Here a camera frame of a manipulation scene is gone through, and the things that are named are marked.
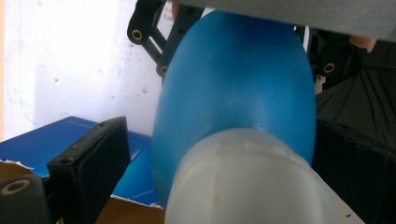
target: white cylindrical nozzle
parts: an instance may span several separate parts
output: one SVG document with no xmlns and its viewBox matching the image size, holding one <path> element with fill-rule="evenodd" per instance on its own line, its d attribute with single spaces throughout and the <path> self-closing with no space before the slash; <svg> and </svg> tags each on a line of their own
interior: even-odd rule
<svg viewBox="0 0 396 224">
<path fill-rule="evenodd" d="M 183 158 L 167 224 L 334 223 L 332 200 L 311 167 L 269 133 L 232 129 Z"/>
</svg>

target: blue balloon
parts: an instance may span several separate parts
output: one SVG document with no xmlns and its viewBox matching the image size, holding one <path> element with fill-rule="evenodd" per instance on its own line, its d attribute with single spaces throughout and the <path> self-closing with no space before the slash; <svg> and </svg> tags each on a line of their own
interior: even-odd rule
<svg viewBox="0 0 396 224">
<path fill-rule="evenodd" d="M 291 26 L 215 11 L 186 34 L 163 83 L 152 142 L 152 175 L 163 207 L 186 152 L 232 128 L 265 130 L 311 162 L 314 84 Z"/>
</svg>

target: blue surface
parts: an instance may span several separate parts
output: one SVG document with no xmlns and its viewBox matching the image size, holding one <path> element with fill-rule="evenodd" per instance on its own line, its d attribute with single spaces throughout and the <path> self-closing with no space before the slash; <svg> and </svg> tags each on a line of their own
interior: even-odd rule
<svg viewBox="0 0 396 224">
<path fill-rule="evenodd" d="M 48 176 L 47 162 L 56 157 L 96 125 L 85 119 L 69 117 L 0 143 L 1 161 L 20 161 L 34 168 L 36 175 Z M 139 203 L 157 203 L 150 174 L 151 138 L 128 132 L 131 159 L 114 194 Z"/>
<path fill-rule="evenodd" d="M 265 130 L 312 161 L 314 83 L 291 26 L 215 11 L 186 34 L 167 71 L 154 126 L 153 178 L 163 207 L 191 146 L 231 128 Z"/>
</svg>

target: white wall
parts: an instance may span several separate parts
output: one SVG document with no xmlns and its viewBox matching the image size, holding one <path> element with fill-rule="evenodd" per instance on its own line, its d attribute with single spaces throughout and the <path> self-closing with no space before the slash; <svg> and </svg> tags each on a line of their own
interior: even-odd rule
<svg viewBox="0 0 396 224">
<path fill-rule="evenodd" d="M 5 139 L 76 116 L 151 135 L 161 79 L 126 29 L 131 0 L 7 0 Z M 167 4 L 160 22 L 172 25 Z"/>
</svg>

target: metal screw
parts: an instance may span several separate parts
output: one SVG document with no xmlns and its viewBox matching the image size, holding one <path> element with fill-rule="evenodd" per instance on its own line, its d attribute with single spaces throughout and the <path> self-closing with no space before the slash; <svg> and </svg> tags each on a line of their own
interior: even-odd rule
<svg viewBox="0 0 396 224">
<path fill-rule="evenodd" d="M 132 31 L 132 37 L 133 37 L 135 40 L 142 40 L 143 34 L 142 34 L 142 32 L 140 32 L 139 30 L 133 30 L 133 31 Z"/>
<path fill-rule="evenodd" d="M 26 189 L 30 185 L 30 181 L 27 179 L 16 180 L 12 183 L 7 184 L 2 190 L 1 194 L 3 195 L 11 195 L 14 193 L 18 193 L 24 189 Z"/>
<path fill-rule="evenodd" d="M 160 68 L 160 71 L 161 71 L 161 73 L 162 73 L 163 75 L 166 75 L 166 72 L 168 71 L 168 67 L 162 66 L 162 67 Z"/>
<path fill-rule="evenodd" d="M 330 72 L 334 71 L 335 64 L 333 63 L 328 63 L 324 66 L 323 72 L 326 74 L 329 74 Z"/>
</svg>

